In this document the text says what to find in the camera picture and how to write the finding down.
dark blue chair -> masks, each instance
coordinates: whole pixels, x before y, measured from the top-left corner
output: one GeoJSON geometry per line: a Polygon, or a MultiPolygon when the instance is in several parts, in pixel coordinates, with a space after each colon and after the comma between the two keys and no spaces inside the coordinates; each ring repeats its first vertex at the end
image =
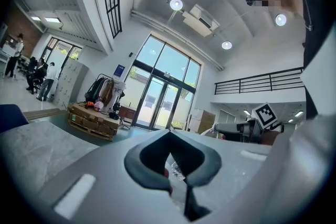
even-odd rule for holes
{"type": "Polygon", "coordinates": [[[0,120],[0,133],[29,124],[20,108],[15,104],[0,105],[0,120]]]}

recessed light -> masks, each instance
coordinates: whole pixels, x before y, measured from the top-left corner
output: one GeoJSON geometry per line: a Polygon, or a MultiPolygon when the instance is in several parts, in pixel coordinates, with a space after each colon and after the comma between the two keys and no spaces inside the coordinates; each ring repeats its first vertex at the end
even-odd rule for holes
{"type": "Polygon", "coordinates": [[[277,17],[275,18],[275,23],[278,26],[284,26],[286,24],[287,18],[285,17],[284,14],[278,14],[277,17]]]}
{"type": "Polygon", "coordinates": [[[303,111],[299,111],[298,114],[295,115],[295,117],[298,117],[303,114],[303,111]]]}
{"type": "Polygon", "coordinates": [[[60,21],[58,18],[45,18],[45,20],[47,22],[50,22],[50,23],[59,23],[60,24],[60,21]]]}
{"type": "Polygon", "coordinates": [[[171,0],[170,1],[170,8],[173,10],[180,10],[183,7],[183,3],[181,0],[171,0]]]}
{"type": "Polygon", "coordinates": [[[222,48],[225,50],[230,50],[232,48],[232,43],[230,41],[225,41],[222,43],[222,48]]]}

brick wall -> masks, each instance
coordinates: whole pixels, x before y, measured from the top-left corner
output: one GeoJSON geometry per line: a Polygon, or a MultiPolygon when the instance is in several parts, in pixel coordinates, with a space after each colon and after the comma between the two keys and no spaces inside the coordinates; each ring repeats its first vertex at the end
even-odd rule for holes
{"type": "Polygon", "coordinates": [[[15,4],[9,5],[4,22],[8,26],[8,35],[15,39],[20,33],[24,35],[23,44],[25,45],[25,49],[22,54],[30,58],[37,42],[42,36],[41,31],[36,28],[15,4]]]}

doorway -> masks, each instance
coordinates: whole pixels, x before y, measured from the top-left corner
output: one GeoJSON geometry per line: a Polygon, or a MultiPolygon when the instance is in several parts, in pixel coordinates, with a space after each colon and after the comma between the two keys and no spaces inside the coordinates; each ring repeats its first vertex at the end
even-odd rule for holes
{"type": "Polygon", "coordinates": [[[181,88],[151,76],[139,102],[134,125],[148,130],[169,128],[181,88]]]}

gray cabinet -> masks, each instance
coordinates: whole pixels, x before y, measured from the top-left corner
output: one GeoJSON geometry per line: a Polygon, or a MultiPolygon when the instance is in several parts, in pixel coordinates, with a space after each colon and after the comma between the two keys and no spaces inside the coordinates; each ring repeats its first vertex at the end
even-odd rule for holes
{"type": "Polygon", "coordinates": [[[67,109],[68,104],[76,102],[76,98],[88,67],[68,58],[59,76],[55,91],[54,104],[60,109],[67,109]]]}

